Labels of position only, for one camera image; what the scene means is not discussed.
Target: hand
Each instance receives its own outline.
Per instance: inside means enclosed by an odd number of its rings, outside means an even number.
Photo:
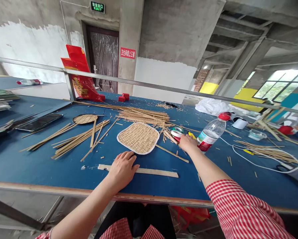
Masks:
[[[106,176],[106,179],[117,192],[126,187],[131,180],[137,169],[140,167],[139,164],[132,166],[137,156],[133,155],[132,151],[126,151],[119,154],[113,161],[110,171]]]
[[[180,140],[179,146],[184,151],[189,153],[190,150],[197,148],[197,145],[198,145],[198,142],[196,141],[196,139],[193,139],[190,135],[188,135],[188,134],[181,135],[181,140]]]

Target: bottle label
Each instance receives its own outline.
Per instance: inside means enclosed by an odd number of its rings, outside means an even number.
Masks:
[[[217,138],[212,138],[202,131],[197,137],[197,141],[199,143],[198,147],[200,148],[200,150],[205,152],[215,143],[216,140]]]
[[[38,79],[32,80],[33,85],[40,85],[40,81]]]

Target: window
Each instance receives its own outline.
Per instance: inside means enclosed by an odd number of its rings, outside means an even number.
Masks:
[[[242,87],[239,89],[239,91],[236,93],[237,95],[242,91],[242,89],[244,88],[244,86],[247,84],[247,82],[250,80],[250,78],[254,75],[254,71],[249,75],[249,77],[247,78],[247,80],[244,82],[244,84],[242,85]]]
[[[282,102],[298,87],[298,70],[275,71],[253,96]]]

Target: woven bamboo fan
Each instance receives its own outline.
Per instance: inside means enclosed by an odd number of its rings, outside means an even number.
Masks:
[[[137,154],[150,153],[158,139],[159,132],[144,123],[133,123],[117,135],[117,140]]]
[[[76,116],[75,118],[73,118],[73,122],[76,124],[92,123],[95,121],[95,117],[96,117],[96,119],[98,118],[97,115],[92,115],[92,114],[79,115],[79,116]]]

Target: exit sign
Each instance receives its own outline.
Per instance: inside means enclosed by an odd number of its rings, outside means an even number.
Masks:
[[[105,13],[105,5],[102,3],[91,2],[92,11]]]

